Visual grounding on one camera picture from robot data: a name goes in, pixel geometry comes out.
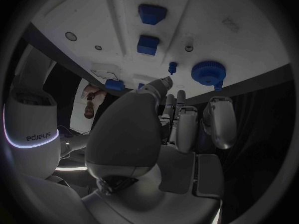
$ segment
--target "led light strip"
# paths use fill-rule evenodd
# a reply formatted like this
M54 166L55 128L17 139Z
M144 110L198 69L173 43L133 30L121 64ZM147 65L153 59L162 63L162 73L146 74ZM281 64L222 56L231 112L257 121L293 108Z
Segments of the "led light strip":
M77 168L59 168L55 169L56 171L80 171L80 170L87 170L87 167L77 167Z
M4 127L4 134L5 134L5 137L6 137L7 141L8 141L12 146L14 146L14 147L16 147L16 148L35 148L35 147L38 147L38 146L42 146L42 145L44 145L44 144L47 144L47 143L49 143L49 142L52 142L54 139L56 139L56 138L59 136L59 131L57 130L57 134L56 134L53 138L51 138L50 140L47 140L47 141L45 141L45 142L43 142L43 143L38 143L38 144L28 145L28 146L15 144L14 142L12 142L12 141L10 140L10 138L8 137L8 134L7 134L7 132L6 132L6 128L5 128L5 118L4 118L4 109L5 109L5 105L4 105L4 107L3 107L3 127Z

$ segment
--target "blue gear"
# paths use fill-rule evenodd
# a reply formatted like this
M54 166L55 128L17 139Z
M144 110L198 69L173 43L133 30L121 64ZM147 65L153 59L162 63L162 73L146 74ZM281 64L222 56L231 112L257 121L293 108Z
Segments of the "blue gear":
M226 77L225 67L219 62L204 61L196 64L191 71L193 80L205 86L215 86L216 91L222 90Z

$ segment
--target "blue cube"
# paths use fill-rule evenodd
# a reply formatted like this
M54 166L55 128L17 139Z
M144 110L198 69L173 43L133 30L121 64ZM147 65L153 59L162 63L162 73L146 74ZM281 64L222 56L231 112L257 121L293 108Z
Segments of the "blue cube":
M140 36L137 52L154 56L159 44L159 39L150 36Z
M166 17L167 9L153 5L140 5L139 15L144 24L156 25Z

